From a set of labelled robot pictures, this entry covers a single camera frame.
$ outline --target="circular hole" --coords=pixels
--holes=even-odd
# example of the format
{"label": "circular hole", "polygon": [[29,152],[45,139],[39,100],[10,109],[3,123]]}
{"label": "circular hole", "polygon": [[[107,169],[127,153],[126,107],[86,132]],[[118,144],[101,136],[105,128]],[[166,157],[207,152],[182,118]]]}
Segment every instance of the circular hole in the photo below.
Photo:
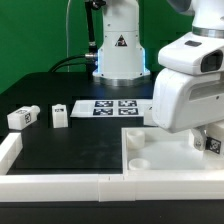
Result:
{"label": "circular hole", "polygon": [[138,136],[142,136],[143,134],[144,134],[144,132],[140,131],[140,130],[128,131],[128,135],[130,137],[138,137]]}
{"label": "circular hole", "polygon": [[148,170],[150,169],[150,162],[146,159],[132,159],[129,162],[130,170]]}

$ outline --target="black cable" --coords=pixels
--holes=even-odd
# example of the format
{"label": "black cable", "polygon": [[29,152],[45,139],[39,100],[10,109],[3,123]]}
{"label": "black cable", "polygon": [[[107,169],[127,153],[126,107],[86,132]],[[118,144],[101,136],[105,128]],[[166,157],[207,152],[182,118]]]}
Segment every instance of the black cable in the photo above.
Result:
{"label": "black cable", "polygon": [[63,67],[68,67],[68,66],[73,66],[73,65],[88,65],[88,64],[92,64],[92,63],[78,62],[78,63],[63,64],[63,65],[59,65],[58,67],[56,67],[54,70],[52,70],[52,72],[56,72],[58,69],[63,68]]}
{"label": "black cable", "polygon": [[60,66],[61,64],[65,63],[65,62],[68,62],[68,61],[71,61],[74,59],[79,59],[79,58],[85,58],[85,55],[75,55],[75,56],[65,58],[65,59],[57,62],[54,66],[52,66],[48,72],[52,72],[54,69],[56,69],[58,66]]}

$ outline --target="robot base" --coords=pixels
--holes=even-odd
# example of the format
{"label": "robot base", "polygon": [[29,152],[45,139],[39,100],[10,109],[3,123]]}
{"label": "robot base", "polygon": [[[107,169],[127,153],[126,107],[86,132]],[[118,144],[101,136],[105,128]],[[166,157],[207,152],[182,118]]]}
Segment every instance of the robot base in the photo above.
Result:
{"label": "robot base", "polygon": [[93,75],[93,81],[96,83],[109,85],[109,86],[134,86],[150,82],[150,71],[146,71],[142,76],[134,79],[109,79],[100,75]]}

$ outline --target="green wall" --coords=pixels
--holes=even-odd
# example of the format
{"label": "green wall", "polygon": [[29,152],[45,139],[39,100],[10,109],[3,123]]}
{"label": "green wall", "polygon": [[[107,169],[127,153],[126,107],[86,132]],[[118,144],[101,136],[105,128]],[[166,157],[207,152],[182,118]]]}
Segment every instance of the green wall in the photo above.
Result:
{"label": "green wall", "polygon": [[[0,1],[0,93],[24,75],[47,71],[66,57],[67,3],[68,0]],[[139,0],[139,4],[146,65],[159,71],[159,49],[190,31],[192,18],[174,12],[166,0]],[[84,0],[73,0],[71,8],[70,52],[85,53],[88,42]],[[100,46],[103,41],[100,12],[94,12],[94,21]]]}

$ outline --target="black table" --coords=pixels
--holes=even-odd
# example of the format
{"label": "black table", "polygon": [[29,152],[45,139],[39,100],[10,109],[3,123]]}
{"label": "black table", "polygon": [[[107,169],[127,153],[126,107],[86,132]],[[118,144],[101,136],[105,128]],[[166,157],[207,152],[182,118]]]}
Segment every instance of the black table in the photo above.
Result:
{"label": "black table", "polygon": [[[23,150],[8,172],[17,174],[122,173],[121,127],[141,127],[143,118],[69,118],[53,129],[51,106],[76,100],[151,99],[153,82],[134,87],[94,84],[85,73],[33,73],[0,95],[0,142],[9,133],[6,116],[38,105],[38,121],[22,131]],[[223,201],[0,203],[0,223],[223,223]]]}

